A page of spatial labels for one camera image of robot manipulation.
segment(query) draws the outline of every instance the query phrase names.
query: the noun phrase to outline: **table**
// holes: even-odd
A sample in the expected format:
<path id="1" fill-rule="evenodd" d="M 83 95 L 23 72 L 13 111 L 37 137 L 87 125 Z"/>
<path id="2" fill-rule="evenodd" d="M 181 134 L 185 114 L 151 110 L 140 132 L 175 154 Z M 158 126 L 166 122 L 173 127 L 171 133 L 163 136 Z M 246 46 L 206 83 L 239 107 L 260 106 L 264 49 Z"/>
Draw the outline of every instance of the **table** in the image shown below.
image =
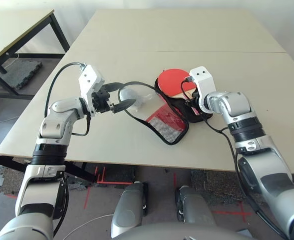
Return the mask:
<path id="1" fill-rule="evenodd" d="M 95 66 L 107 83 L 153 84 L 165 69 L 205 66 L 220 91 L 242 91 L 294 173 L 294 61 L 241 9 L 98 10 L 0 145 L 0 155 L 30 158 L 53 76 L 66 63 Z M 79 69 L 57 80 L 51 102 L 79 95 Z M 111 97 L 116 102 L 116 94 Z M 224 127 L 216 114 L 210 123 Z M 85 131 L 85 120 L 74 132 Z M 228 144 L 203 122 L 176 145 L 164 144 L 126 113 L 91 120 L 87 136 L 71 138 L 68 161 L 234 170 Z"/>
<path id="2" fill-rule="evenodd" d="M 1 65 L 48 24 L 51 25 L 65 52 L 68 51 L 69 44 L 53 12 L 52 9 L 0 11 L 0 72 L 6 73 Z M 0 93 L 0 98 L 33 98 L 33 95 L 18 94 L 1 77 L 0 85 L 8 92 Z"/>

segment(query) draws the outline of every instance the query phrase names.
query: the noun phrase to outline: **gray floor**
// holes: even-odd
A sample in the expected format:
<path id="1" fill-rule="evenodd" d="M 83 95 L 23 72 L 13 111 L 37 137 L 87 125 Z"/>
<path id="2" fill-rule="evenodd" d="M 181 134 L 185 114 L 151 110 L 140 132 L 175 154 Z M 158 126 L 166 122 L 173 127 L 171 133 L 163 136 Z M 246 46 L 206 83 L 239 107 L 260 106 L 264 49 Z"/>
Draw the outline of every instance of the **gray floor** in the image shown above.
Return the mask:
<path id="1" fill-rule="evenodd" d="M 20 93 L 35 94 L 59 60 L 41 59 L 41 61 L 43 68 L 28 85 L 19 91 Z M 28 102 L 27 100 L 0 98 L 0 121 L 19 116 Z M 0 142 L 14 122 L 15 120 L 0 123 Z M 143 219 L 143 224 L 176 221 L 174 189 L 190 184 L 190 170 L 140 166 L 136 172 L 136 179 L 149 183 L 149 213 Z M 112 186 L 91 187 L 83 191 L 72 190 L 65 221 L 55 239 L 62 239 L 74 228 L 90 219 L 113 213 L 122 191 Z M 14 203 L 13 196 L 0 193 L 0 229 L 14 217 Z M 219 204 L 212 206 L 211 209 L 217 224 L 221 227 L 233 231 L 247 228 L 254 237 L 262 240 L 280 239 L 250 210 L 247 204 L 243 203 L 242 207 L 243 211 L 241 211 L 240 204 Z M 110 239 L 110 223 L 110 217 L 91 222 L 76 231 L 69 239 Z"/>
<path id="2" fill-rule="evenodd" d="M 38 89 L 41 87 L 41 85 L 47 79 L 49 74 L 52 72 L 52 70 L 60 61 L 59 59 L 38 59 L 38 58 L 35 58 L 35 60 L 41 61 L 43 63 L 43 67 L 39 70 L 37 75 L 28 82 L 26 86 L 18 90 L 18 93 L 20 94 L 30 94 L 30 95 L 36 94 Z M 28 100 L 0 98 L 0 121 L 5 119 L 10 119 L 13 117 L 18 117 L 26 108 L 29 102 L 30 101 Z M 4 137 L 7 135 L 7 133 L 9 132 L 9 130 L 11 129 L 15 121 L 16 119 L 13 119 L 11 121 L 0 123 L 0 143 L 4 139 Z"/>

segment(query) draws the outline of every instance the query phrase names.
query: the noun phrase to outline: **robotic arm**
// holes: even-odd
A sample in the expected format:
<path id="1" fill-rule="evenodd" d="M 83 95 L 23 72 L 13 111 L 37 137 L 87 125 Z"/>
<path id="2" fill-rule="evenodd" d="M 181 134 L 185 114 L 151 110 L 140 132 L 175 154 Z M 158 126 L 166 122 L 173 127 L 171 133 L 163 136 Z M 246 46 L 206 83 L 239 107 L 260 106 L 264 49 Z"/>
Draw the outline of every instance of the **robotic arm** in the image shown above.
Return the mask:
<path id="1" fill-rule="evenodd" d="M 241 92 L 216 91 L 203 67 L 190 71 L 186 82 L 197 85 L 196 102 L 205 113 L 221 114 L 242 157 L 238 160 L 247 189 L 261 193 L 288 238 L 294 239 L 294 184 L 291 172 Z"/>
<path id="2" fill-rule="evenodd" d="M 119 104 L 109 101 L 110 94 L 121 83 L 104 84 L 97 70 L 87 65 L 79 78 L 81 97 L 71 97 L 53 103 L 41 123 L 35 150 L 21 184 L 15 205 L 16 217 L 0 231 L 0 240 L 51 240 L 54 219 L 62 217 L 67 201 L 64 159 L 71 135 L 84 136 L 89 131 L 90 118 L 96 113 L 117 113 L 135 100 Z M 73 124 L 87 115 L 85 134 L 72 133 Z"/>

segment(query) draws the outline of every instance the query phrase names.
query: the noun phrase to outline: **black table leg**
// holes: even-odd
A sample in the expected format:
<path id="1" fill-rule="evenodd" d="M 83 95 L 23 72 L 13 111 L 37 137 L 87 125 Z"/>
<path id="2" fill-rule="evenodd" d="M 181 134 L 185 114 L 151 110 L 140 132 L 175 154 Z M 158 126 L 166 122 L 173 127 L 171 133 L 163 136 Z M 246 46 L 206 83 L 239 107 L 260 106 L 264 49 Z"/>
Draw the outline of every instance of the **black table leg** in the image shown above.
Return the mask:
<path id="1" fill-rule="evenodd" d="M 0 156 L 0 165 L 24 173 L 26 171 L 26 165 L 13 161 L 12 159 L 13 157 L 11 156 Z"/>
<path id="2" fill-rule="evenodd" d="M 0 66 L 0 72 L 2 74 L 6 74 L 7 73 L 7 70 L 3 66 Z"/>
<path id="3" fill-rule="evenodd" d="M 2 86 L 3 89 L 5 89 L 7 92 L 13 95 L 19 95 L 11 86 L 8 85 L 1 77 L 0 77 L 0 86 Z"/>
<path id="4" fill-rule="evenodd" d="M 52 13 L 50 15 L 50 18 L 51 18 L 50 25 L 51 25 L 54 33 L 56 34 L 62 48 L 65 50 L 65 52 L 67 52 L 69 50 L 70 46 L 69 46 L 69 43 L 67 42 L 65 35 L 63 34 L 63 32 L 59 26 L 59 23 L 57 22 L 55 15 Z"/>
<path id="5" fill-rule="evenodd" d="M 22 163 L 18 163 L 12 159 L 13 159 L 13 157 L 11 157 L 11 156 L 0 156 L 0 165 L 24 173 L 26 171 L 27 165 L 22 164 Z M 91 183 L 93 183 L 95 181 L 95 175 L 81 169 L 80 167 L 77 167 L 76 165 L 74 165 L 68 161 L 65 161 L 65 166 L 66 166 L 66 169 L 65 169 L 66 173 L 69 173 L 69 174 L 74 175 L 78 178 L 87 180 Z"/>

